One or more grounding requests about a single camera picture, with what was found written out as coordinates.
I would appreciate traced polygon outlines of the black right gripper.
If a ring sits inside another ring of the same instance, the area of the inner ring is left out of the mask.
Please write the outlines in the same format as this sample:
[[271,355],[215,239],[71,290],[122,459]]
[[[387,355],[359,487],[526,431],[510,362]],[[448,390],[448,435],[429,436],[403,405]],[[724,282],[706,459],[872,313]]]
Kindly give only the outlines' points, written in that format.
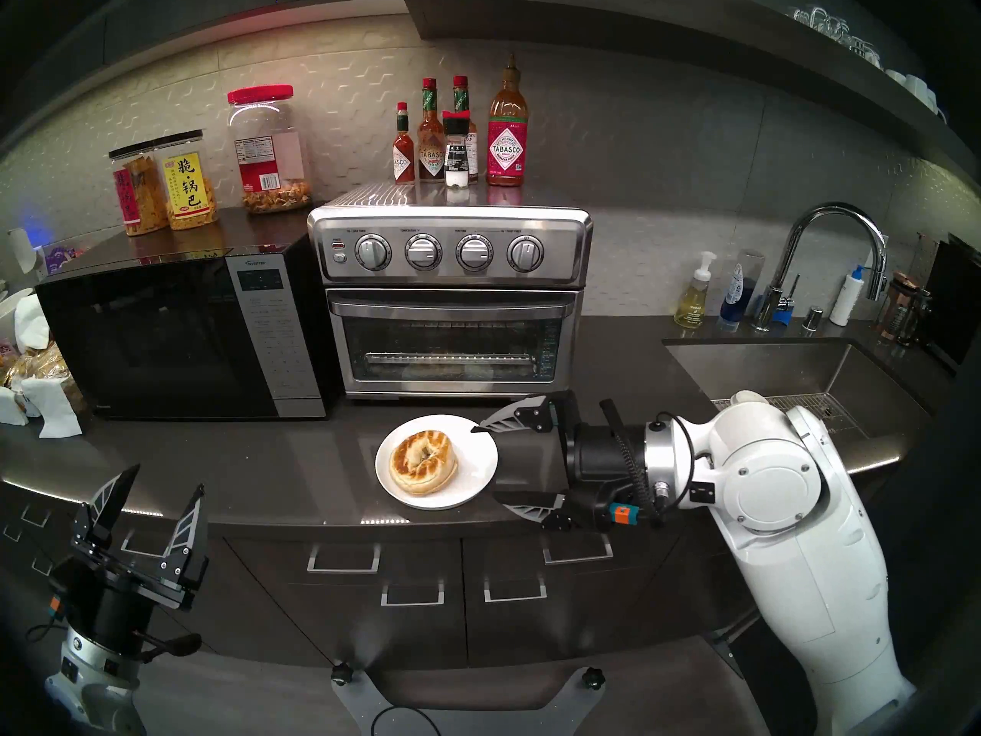
[[611,398],[599,403],[605,424],[581,419],[571,391],[527,396],[498,409],[471,434],[557,429],[568,487],[565,494],[494,491],[495,501],[546,531],[573,527],[606,533],[616,525],[651,525],[651,492],[643,465],[645,428],[627,425]]

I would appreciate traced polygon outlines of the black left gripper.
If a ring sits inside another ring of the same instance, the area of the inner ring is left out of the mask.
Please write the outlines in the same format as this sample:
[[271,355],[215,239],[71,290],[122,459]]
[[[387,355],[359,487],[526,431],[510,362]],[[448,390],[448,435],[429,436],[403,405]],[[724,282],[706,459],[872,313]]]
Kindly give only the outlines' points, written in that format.
[[126,660],[146,664],[156,657],[188,657],[198,635],[163,640],[149,633],[155,608],[188,611],[208,566],[205,487],[193,492],[177,519],[157,571],[144,571],[107,554],[112,529],[123,511],[140,464],[121,471],[83,501],[72,521],[72,546],[82,552],[56,563],[47,579],[50,613],[81,636]]

